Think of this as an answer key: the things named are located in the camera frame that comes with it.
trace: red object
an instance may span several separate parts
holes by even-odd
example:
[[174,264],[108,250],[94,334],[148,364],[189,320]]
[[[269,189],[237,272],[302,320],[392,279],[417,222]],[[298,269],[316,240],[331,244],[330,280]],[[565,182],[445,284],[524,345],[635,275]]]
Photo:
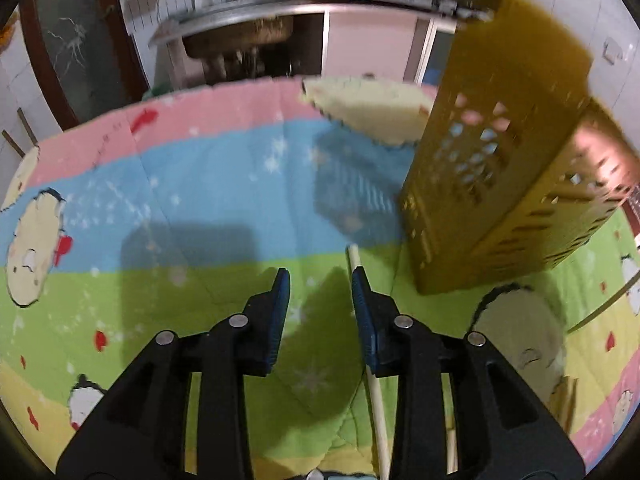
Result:
[[611,350],[616,345],[616,337],[613,335],[613,332],[609,332],[609,337],[607,337],[607,352]]
[[60,263],[60,258],[67,254],[71,247],[74,244],[74,240],[71,236],[62,235],[58,239],[58,246],[56,247],[56,252],[53,253],[53,266],[57,267]]
[[152,124],[156,121],[157,118],[158,112],[149,108],[145,108],[144,110],[142,110],[142,113],[138,117],[133,119],[133,122],[131,123],[131,133],[135,134],[142,128],[142,126]]
[[29,413],[29,422],[31,423],[31,425],[36,429],[36,431],[40,431],[40,426],[36,418],[33,416],[33,412],[31,411],[30,406],[27,406],[27,413]]
[[104,332],[101,332],[100,330],[96,330],[94,335],[95,349],[98,352],[102,352],[104,347],[107,346],[108,344],[109,344],[109,341],[107,341],[107,336],[104,335]]

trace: metal screw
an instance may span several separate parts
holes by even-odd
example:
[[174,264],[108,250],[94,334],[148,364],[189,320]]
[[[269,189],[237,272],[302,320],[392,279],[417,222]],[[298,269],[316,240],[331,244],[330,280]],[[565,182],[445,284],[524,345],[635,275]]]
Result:
[[156,343],[159,345],[168,345],[174,340],[174,333],[169,330],[163,330],[156,336]]
[[244,314],[234,314],[229,318],[229,325],[233,328],[242,328],[249,323],[249,318]]
[[394,324],[398,328],[411,328],[414,325],[414,320],[409,316],[401,314],[400,316],[396,316]]
[[486,343],[486,338],[479,332],[471,332],[468,336],[466,336],[466,340],[469,341],[473,346],[482,346]]

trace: yellow plastic basket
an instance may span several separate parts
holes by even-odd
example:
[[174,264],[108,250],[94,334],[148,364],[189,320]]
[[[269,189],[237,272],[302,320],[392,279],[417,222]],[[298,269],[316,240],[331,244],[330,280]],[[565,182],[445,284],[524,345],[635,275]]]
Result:
[[553,267],[640,182],[591,58],[524,0],[456,33],[400,197],[423,294]]

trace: wooden door frame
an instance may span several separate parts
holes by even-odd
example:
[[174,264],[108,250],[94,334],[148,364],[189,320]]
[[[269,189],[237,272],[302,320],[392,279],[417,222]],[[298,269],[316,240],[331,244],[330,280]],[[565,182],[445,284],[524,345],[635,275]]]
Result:
[[63,130],[75,128],[79,121],[66,100],[56,70],[49,59],[47,47],[42,39],[36,0],[21,0],[19,8],[24,44],[42,95],[60,128]]
[[[21,0],[19,8],[24,44],[44,99],[63,130],[74,128],[79,124],[78,117],[66,100],[58,75],[49,58],[42,36],[36,0]],[[135,44],[127,34],[120,0],[98,0],[98,8],[111,37],[113,53],[125,92],[132,102],[139,102],[148,90],[148,84]]]

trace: light switch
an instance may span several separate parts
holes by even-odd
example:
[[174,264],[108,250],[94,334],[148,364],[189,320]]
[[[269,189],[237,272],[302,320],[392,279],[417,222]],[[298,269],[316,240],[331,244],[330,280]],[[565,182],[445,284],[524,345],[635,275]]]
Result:
[[614,65],[618,60],[623,59],[622,47],[613,38],[607,38],[604,40],[602,57]]

